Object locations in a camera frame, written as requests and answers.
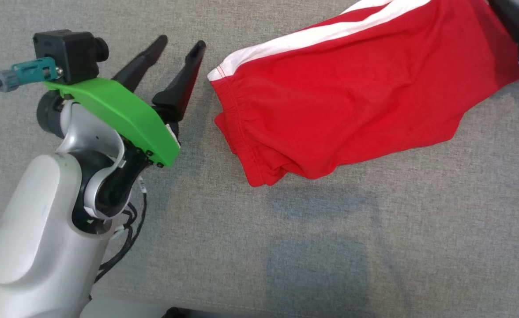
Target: red fabric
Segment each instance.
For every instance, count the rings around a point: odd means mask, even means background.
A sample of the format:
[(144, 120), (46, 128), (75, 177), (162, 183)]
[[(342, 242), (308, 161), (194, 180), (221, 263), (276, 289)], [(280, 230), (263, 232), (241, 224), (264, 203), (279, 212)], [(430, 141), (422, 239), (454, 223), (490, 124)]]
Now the red fabric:
[(224, 111), (215, 123), (250, 185), (273, 185), (289, 171), (316, 179), (338, 165), (451, 139), (466, 111), (519, 79), (518, 59), (484, 0), (431, 0), (212, 81)]

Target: white stripe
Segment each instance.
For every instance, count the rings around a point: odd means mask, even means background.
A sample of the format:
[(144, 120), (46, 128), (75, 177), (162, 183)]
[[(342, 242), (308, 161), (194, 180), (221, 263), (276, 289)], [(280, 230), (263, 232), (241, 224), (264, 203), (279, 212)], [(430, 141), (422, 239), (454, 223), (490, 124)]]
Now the white stripe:
[(173, 132), (173, 130), (171, 130), (171, 126), (169, 124), (165, 124), (165, 127), (167, 128), (167, 130), (171, 134), (171, 137), (173, 137), (173, 139), (175, 139), (175, 142), (177, 143), (177, 146), (179, 147), (179, 149), (181, 149), (181, 144), (177, 140), (177, 137), (175, 136), (175, 133)]
[(356, 4), (354, 4), (353, 6), (347, 8), (346, 11), (344, 11), (344, 12), (342, 12), (340, 14), (342, 15), (342, 14), (344, 14), (346, 12), (350, 12), (350, 11), (354, 11), (354, 10), (359, 10), (359, 9), (374, 8), (374, 7), (384, 6), (384, 5), (388, 4), (391, 1), (393, 1), (393, 0), (361, 0), (361, 1), (357, 2)]
[[(234, 75), (238, 67), (242, 64), (257, 60), (258, 58), (302, 49), (314, 44), (355, 34), (368, 28), (378, 26), (379, 24), (389, 22), (411, 10), (424, 6), (430, 1), (431, 0), (392, 0), (391, 3), (380, 12), (360, 22), (338, 22), (329, 26), (318, 26), (238, 50), (227, 56), (220, 66), (209, 73), (208, 78), (211, 81), (219, 80), (226, 76)], [(368, 5), (381, 4), (384, 0), (362, 0), (361, 2)]]

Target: white tag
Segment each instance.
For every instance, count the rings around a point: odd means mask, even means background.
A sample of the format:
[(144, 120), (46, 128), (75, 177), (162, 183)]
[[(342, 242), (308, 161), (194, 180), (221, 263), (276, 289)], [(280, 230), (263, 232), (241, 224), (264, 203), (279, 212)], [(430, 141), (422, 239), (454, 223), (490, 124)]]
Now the white tag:
[(173, 139), (175, 139), (175, 142), (177, 143), (177, 146), (179, 147), (179, 149), (181, 149), (181, 144), (177, 140), (177, 137), (175, 137), (175, 133), (173, 132), (173, 130), (171, 130), (171, 126), (169, 124), (165, 124), (165, 127), (167, 127), (167, 130), (169, 131), (169, 133), (171, 134)]
[(138, 177), (138, 185), (140, 186), (142, 193), (148, 193), (148, 189), (146, 189), (146, 183), (142, 177)]

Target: grey fabric surface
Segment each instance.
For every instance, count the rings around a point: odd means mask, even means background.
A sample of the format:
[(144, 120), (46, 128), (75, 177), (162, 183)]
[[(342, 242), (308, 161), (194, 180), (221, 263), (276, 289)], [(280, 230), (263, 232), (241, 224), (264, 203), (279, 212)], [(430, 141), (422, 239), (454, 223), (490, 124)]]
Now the grey fabric surface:
[[(227, 54), (353, 2), (0, 0), (0, 70), (34, 57), (35, 32), (68, 28), (106, 39), (110, 77), (167, 34), (136, 92), (146, 102), (197, 40), (208, 44), (181, 155), (144, 172), (147, 224), (94, 297), (269, 317), (519, 317), (519, 82), (473, 108), (449, 142), (317, 181), (252, 189), (214, 125), (221, 106), (206, 74)], [(0, 95), (0, 215), (27, 164), (58, 145), (36, 123), (44, 91)]]

